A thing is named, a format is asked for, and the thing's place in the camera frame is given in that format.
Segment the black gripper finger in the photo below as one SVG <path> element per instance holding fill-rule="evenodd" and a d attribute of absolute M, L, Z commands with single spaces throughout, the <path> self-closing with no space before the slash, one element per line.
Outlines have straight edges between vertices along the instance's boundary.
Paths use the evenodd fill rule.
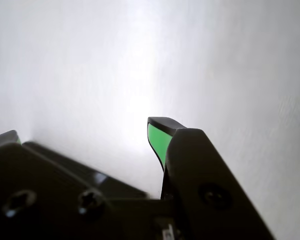
<path fill-rule="evenodd" d="M 115 240 L 104 198 L 146 193 L 37 143 L 0 134 L 0 240 Z"/>
<path fill-rule="evenodd" d="M 208 136 L 169 117 L 149 117 L 148 142 L 164 170 L 187 240 L 271 240 L 273 235 Z"/>

